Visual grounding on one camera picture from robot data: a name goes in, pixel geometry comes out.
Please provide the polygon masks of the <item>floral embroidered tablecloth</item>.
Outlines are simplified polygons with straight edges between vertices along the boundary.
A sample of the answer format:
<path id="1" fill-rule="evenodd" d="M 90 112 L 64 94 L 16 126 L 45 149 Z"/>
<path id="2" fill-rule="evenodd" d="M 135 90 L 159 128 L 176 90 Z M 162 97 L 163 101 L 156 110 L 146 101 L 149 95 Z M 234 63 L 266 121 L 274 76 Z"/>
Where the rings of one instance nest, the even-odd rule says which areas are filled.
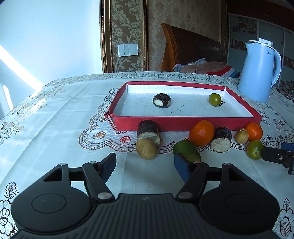
<path id="1" fill-rule="evenodd" d="M 172 147 L 186 139 L 188 132 L 160 132 L 158 155 L 144 160 L 135 150 L 137 130 L 114 131 L 104 117 L 125 82 L 143 80 L 226 86 L 262 116 L 264 146 L 293 143 L 293 101 L 276 88 L 265 104 L 241 95 L 237 79 L 213 75 L 135 72 L 55 80 L 1 119 L 1 238 L 11 238 L 18 231 L 10 212 L 16 195 L 62 162 L 81 167 L 114 152 L 117 167 L 107 186 L 116 197 L 119 193 L 175 195 L 179 191 L 183 181 L 173 166 Z M 208 145 L 198 150 L 209 166 L 230 162 L 274 195 L 281 210 L 273 232 L 280 238 L 293 238 L 293 176 L 285 167 L 252 160 L 245 146 L 233 139 L 231 149 L 224 153 L 215 153 Z"/>

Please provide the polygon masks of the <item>brown wooden headboard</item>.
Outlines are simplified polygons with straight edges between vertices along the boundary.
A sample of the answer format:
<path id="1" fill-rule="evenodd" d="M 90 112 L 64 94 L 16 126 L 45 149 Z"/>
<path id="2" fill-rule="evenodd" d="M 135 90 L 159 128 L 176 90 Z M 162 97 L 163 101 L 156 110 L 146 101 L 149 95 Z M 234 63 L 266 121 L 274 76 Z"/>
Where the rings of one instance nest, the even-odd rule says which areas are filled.
<path id="1" fill-rule="evenodd" d="M 162 71 L 172 72 L 176 64 L 188 64 L 199 59 L 224 61 L 220 42 L 198 33 L 163 23 L 166 47 Z"/>

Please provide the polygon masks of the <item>red shallow cardboard tray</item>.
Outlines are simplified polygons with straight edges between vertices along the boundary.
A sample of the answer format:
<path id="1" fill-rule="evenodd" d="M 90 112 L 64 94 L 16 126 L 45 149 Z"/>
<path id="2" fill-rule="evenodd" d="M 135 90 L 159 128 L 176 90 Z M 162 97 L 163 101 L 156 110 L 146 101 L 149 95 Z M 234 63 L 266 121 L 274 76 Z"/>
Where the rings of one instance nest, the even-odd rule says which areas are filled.
<path id="1" fill-rule="evenodd" d="M 156 94 L 168 94 L 168 108 L 153 104 Z M 209 96 L 217 93 L 224 103 L 214 107 Z M 128 81 L 116 93 L 105 117 L 114 130 L 136 131 L 139 122 L 153 120 L 160 131 L 190 131 L 201 120 L 214 127 L 237 130 L 262 116 L 225 86 L 173 81 Z"/>

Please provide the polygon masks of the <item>small orange tangerine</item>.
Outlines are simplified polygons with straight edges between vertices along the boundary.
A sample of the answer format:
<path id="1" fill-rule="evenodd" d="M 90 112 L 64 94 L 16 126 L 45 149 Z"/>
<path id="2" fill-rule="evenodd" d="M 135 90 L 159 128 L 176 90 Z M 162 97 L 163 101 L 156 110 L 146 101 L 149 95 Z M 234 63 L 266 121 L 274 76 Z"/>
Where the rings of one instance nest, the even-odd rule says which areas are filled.
<path id="1" fill-rule="evenodd" d="M 244 126 L 245 130 L 247 131 L 249 138 L 248 141 L 260 140 L 263 136 L 263 129 L 262 127 L 255 123 L 249 122 Z"/>

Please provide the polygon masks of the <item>white wall switch panel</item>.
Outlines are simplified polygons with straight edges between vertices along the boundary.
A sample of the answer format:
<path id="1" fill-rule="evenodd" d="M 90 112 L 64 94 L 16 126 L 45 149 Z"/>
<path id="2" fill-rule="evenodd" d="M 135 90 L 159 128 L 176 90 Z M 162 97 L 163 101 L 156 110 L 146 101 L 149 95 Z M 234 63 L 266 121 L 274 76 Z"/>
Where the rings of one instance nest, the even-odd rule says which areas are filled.
<path id="1" fill-rule="evenodd" d="M 137 44 L 119 44 L 118 45 L 118 56 L 136 56 L 139 54 Z"/>

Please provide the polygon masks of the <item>green tomato with stem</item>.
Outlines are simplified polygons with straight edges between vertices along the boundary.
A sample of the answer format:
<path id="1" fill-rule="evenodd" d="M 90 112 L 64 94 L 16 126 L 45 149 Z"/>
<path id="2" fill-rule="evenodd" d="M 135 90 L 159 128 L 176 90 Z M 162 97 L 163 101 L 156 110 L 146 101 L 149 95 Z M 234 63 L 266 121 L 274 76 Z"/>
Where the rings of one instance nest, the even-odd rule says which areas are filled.
<path id="1" fill-rule="evenodd" d="M 214 107 L 219 107 L 224 103 L 224 101 L 222 101 L 220 95 L 218 95 L 217 93 L 212 93 L 209 96 L 209 103 L 210 103 L 210 105 L 212 105 Z"/>

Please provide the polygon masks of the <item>light blue electric kettle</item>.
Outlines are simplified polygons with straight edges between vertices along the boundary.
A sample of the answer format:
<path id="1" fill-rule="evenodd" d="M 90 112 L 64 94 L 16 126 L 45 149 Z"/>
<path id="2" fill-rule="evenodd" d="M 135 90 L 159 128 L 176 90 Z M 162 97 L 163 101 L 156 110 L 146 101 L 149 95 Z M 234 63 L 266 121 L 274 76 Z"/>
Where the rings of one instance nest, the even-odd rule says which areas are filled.
<path id="1" fill-rule="evenodd" d="M 248 41 L 246 49 L 238 91 L 252 100 L 266 103 L 281 74 L 281 55 L 271 45 L 257 40 Z"/>

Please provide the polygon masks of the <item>small brown longan fruit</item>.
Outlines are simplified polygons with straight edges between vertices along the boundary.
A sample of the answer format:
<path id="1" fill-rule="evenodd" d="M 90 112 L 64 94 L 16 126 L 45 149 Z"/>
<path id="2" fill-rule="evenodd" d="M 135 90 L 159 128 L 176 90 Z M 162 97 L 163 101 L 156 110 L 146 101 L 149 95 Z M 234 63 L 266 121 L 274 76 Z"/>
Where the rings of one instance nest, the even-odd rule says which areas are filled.
<path id="1" fill-rule="evenodd" d="M 241 128 L 235 134 L 235 141 L 238 144 L 245 144 L 248 141 L 249 134 L 245 128 Z"/>

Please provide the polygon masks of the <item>pink patterned pillow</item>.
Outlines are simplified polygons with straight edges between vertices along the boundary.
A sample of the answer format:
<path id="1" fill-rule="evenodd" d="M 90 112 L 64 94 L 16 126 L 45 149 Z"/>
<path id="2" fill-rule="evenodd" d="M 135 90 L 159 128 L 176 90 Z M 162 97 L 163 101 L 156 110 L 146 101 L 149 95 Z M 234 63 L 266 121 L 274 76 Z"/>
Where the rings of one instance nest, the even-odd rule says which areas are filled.
<path id="1" fill-rule="evenodd" d="M 206 61 L 205 58 L 188 64 L 176 64 L 173 67 L 174 72 L 197 73 L 206 75 L 216 75 L 223 77 L 239 78 L 240 72 L 225 62 Z"/>

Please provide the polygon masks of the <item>large orange tangerine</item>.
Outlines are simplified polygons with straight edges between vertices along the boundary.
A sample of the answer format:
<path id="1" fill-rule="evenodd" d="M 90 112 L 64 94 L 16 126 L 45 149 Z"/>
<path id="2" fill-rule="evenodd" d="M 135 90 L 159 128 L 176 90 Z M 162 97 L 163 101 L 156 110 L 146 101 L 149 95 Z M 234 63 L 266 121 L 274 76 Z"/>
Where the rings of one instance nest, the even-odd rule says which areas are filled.
<path id="1" fill-rule="evenodd" d="M 193 126 L 193 128 L 189 132 L 190 141 L 198 146 L 205 146 L 214 137 L 214 126 L 211 122 L 207 120 L 201 120 L 197 124 Z"/>

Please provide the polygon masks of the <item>wardrobe sliding door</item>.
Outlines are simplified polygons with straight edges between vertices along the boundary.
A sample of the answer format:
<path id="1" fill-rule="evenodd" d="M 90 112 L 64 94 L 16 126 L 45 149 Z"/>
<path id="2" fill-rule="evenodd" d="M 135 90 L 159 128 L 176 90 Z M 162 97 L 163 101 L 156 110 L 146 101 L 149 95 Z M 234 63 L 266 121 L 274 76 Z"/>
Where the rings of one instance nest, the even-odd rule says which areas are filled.
<path id="1" fill-rule="evenodd" d="M 274 47 L 281 55 L 282 71 L 276 87 L 293 82 L 293 32 L 253 18 L 229 16 L 227 63 L 241 72 L 247 49 L 246 42 L 258 40 Z"/>

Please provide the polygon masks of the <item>green cucumber chunk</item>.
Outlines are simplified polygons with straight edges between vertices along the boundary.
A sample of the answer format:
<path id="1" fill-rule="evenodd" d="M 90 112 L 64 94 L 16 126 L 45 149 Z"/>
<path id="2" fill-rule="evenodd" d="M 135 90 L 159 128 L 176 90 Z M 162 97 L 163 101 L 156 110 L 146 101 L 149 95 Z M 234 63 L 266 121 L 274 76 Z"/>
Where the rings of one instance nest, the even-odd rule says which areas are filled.
<path id="1" fill-rule="evenodd" d="M 173 146 L 172 151 L 174 155 L 180 153 L 190 162 L 201 161 L 200 153 L 190 140 L 181 140 L 177 142 Z"/>

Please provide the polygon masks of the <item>brown wooden wall trim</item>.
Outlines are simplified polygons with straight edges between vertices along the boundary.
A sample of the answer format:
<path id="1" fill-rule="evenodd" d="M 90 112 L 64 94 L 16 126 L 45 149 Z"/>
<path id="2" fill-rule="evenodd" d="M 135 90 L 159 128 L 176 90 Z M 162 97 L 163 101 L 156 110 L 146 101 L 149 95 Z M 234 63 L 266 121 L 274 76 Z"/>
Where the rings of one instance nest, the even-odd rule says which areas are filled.
<path id="1" fill-rule="evenodd" d="M 101 1 L 104 73 L 148 70 L 148 2 Z M 137 44 L 138 55 L 119 56 L 122 44 Z"/>

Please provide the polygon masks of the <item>short dark sugarcane piece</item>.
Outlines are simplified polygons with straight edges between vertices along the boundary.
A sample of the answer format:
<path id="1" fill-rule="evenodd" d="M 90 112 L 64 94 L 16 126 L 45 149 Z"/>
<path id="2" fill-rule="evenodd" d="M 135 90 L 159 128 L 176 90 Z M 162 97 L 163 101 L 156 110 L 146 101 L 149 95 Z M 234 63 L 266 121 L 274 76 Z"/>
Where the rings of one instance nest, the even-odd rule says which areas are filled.
<path id="1" fill-rule="evenodd" d="M 168 108 L 171 103 L 171 98 L 168 94 L 159 93 L 153 97 L 153 104 L 159 108 Z"/>

